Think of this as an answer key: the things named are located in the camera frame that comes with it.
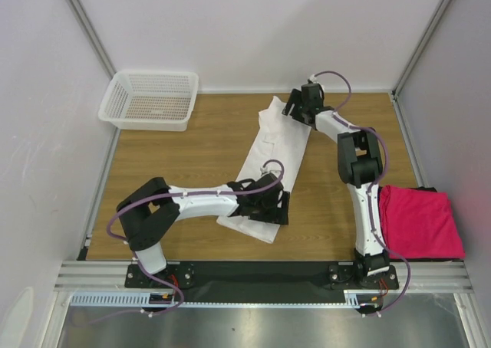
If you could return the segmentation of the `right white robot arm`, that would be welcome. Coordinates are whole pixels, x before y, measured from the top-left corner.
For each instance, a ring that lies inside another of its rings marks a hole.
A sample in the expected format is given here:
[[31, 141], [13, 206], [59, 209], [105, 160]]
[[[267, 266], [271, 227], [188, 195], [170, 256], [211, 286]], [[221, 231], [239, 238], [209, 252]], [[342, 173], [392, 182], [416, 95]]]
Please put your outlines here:
[[338, 175], [353, 203], [356, 240], [353, 264], [330, 266], [331, 286], [381, 287], [386, 291], [399, 288], [381, 229], [378, 182], [384, 174], [384, 165], [375, 131], [355, 126], [342, 119], [333, 107], [325, 106], [322, 87], [313, 82], [292, 90], [282, 114], [323, 133], [337, 144]]

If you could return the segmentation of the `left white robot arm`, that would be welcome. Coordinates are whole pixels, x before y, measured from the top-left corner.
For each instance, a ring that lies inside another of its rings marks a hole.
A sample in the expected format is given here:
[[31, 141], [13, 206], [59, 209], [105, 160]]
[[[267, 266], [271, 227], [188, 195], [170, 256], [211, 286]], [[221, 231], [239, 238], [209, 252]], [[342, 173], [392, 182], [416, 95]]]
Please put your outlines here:
[[182, 189], [155, 177], [120, 202], [117, 214], [130, 250], [143, 265], [142, 278], [159, 287], [169, 277], [160, 241], [174, 223], [224, 216], [287, 225], [289, 201], [290, 192], [271, 172], [208, 189]]

